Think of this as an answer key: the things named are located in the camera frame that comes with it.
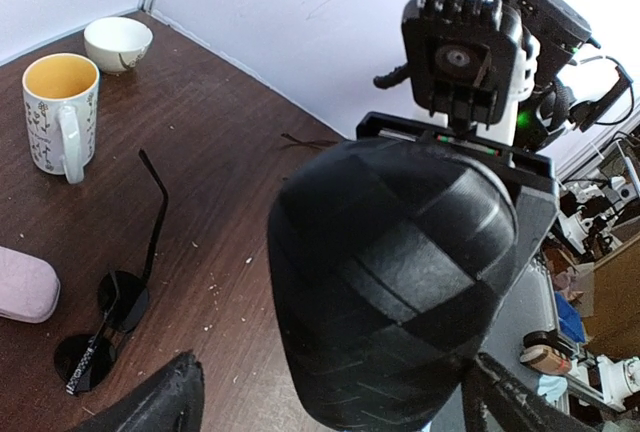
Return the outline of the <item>black glasses case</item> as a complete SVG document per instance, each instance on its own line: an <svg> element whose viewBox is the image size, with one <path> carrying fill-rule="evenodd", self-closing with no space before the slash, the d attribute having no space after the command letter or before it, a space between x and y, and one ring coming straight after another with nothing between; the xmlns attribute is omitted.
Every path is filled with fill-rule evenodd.
<svg viewBox="0 0 640 432"><path fill-rule="evenodd" d="M273 300L304 410L340 431L416 431L468 371L510 282L446 257L433 144L345 141L283 185L268 218Z"/></svg>

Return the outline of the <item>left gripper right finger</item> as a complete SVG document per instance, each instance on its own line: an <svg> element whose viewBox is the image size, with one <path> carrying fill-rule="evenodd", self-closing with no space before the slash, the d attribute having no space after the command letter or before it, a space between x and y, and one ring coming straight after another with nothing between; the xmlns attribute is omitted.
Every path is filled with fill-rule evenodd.
<svg viewBox="0 0 640 432"><path fill-rule="evenodd" d="M461 382L467 431L488 431L492 416L504 431L593 431L531 392L491 355L480 352Z"/></svg>

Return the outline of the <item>black sunglasses dark lenses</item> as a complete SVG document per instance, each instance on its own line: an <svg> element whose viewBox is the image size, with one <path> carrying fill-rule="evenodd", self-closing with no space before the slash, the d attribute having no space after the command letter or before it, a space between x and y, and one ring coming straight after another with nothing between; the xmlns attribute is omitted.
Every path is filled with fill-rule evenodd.
<svg viewBox="0 0 640 432"><path fill-rule="evenodd" d="M147 247L142 273L124 270L106 274L97 288L97 304L102 316L99 329L63 339L54 351L54 367L72 396L90 392L103 383L116 364L127 337L140 324L150 302L148 282L169 204L168 191L145 150L139 157L162 194Z"/></svg>

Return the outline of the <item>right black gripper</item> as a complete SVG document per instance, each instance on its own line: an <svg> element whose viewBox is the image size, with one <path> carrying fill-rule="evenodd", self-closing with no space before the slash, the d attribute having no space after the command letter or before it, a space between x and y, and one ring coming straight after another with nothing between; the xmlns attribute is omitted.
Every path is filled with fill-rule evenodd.
<svg viewBox="0 0 640 432"><path fill-rule="evenodd" d="M356 127L359 139L387 137L434 144L470 157L490 169L509 192L516 212L518 238L512 246L509 275L526 269L559 212L559 187L552 161L542 155L479 138L473 131L455 132L443 126L380 112L368 113Z"/></svg>

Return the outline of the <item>pink glasses case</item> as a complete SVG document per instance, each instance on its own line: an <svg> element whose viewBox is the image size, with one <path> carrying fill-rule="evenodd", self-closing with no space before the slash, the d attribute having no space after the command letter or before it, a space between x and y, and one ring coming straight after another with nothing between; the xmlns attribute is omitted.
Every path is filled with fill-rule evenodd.
<svg viewBox="0 0 640 432"><path fill-rule="evenodd" d="M61 284L46 261L6 247L1 248L1 317L24 323L42 323L54 313Z"/></svg>

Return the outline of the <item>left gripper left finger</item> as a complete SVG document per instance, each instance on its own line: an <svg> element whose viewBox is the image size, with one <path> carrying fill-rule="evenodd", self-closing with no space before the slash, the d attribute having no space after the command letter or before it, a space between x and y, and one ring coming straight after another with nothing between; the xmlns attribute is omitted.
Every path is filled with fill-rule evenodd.
<svg viewBox="0 0 640 432"><path fill-rule="evenodd" d="M204 399L202 364L193 352L184 351L121 400L73 430L199 432Z"/></svg>

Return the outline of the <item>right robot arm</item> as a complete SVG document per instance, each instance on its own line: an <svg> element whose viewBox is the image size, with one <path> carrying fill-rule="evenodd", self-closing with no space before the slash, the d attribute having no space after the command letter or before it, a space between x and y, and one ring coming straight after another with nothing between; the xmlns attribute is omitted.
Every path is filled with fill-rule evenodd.
<svg viewBox="0 0 640 432"><path fill-rule="evenodd" d="M541 150L571 128L587 130L633 82L623 67L596 100L577 100L560 79L576 53L592 44L589 24L563 0L410 0L401 30L406 61L375 78L380 89L409 82L429 117L409 120L371 112L361 138L385 133L434 144L458 166L439 200L453 227L438 235L444 255L479 277L515 256L521 268L552 234L576 258L609 252L618 206L601 178L556 182ZM436 124L435 115L444 122Z"/></svg>

